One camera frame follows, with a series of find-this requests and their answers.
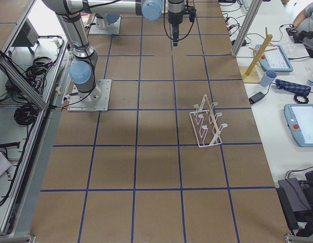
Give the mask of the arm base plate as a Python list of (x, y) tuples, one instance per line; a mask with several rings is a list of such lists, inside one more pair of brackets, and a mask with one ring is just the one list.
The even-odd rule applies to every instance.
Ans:
[(70, 98), (71, 105), (67, 106), (67, 110), (70, 112), (108, 111), (111, 86), (111, 79), (96, 80), (96, 87), (88, 97), (84, 93), (79, 93)]
[(89, 35), (119, 35), (121, 16), (117, 20), (95, 17)]

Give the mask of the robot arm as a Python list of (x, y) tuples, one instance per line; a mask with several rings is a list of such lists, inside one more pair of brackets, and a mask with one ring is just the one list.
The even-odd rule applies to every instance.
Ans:
[(147, 20), (157, 20), (161, 14), (168, 14), (172, 26), (173, 43), (180, 41), (179, 25), (188, 13), (184, 1), (44, 1), (50, 10), (62, 19), (63, 30), (73, 47), (75, 63), (70, 66), (69, 75), (74, 82), (81, 102), (93, 103), (102, 96), (97, 87), (95, 67), (98, 54), (86, 36), (81, 14), (107, 15), (122, 14), (142, 16)]
[(119, 14), (96, 14), (96, 27), (100, 33), (118, 34), (121, 16)]

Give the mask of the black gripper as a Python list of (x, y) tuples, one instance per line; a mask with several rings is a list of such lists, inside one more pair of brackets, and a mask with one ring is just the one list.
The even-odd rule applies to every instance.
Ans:
[(185, 4), (183, 0), (168, 0), (168, 22), (172, 26), (173, 46), (178, 46), (180, 28), (185, 13)]

